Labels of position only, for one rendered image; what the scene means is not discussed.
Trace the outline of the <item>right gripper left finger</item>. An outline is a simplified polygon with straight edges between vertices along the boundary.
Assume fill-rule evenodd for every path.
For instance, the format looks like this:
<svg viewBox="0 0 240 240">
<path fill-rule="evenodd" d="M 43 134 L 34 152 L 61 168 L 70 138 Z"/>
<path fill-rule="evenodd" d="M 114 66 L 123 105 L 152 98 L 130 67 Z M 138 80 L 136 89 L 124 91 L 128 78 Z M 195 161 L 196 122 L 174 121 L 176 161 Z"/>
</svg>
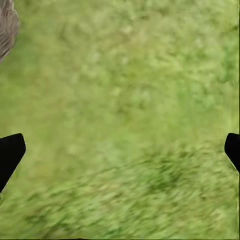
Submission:
<svg viewBox="0 0 240 240">
<path fill-rule="evenodd" d="M 22 133 L 0 138 L 0 193 L 26 152 Z"/>
</svg>

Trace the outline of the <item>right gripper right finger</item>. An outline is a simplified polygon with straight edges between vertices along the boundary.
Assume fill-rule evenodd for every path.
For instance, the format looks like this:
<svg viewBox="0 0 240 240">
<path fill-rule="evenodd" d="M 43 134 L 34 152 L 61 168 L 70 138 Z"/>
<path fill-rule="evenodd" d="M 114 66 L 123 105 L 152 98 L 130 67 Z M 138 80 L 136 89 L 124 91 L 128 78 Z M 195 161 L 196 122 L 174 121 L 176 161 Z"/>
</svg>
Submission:
<svg viewBox="0 0 240 240">
<path fill-rule="evenodd" d="M 240 173 L 240 135 L 229 133 L 227 135 L 224 151 Z"/>
</svg>

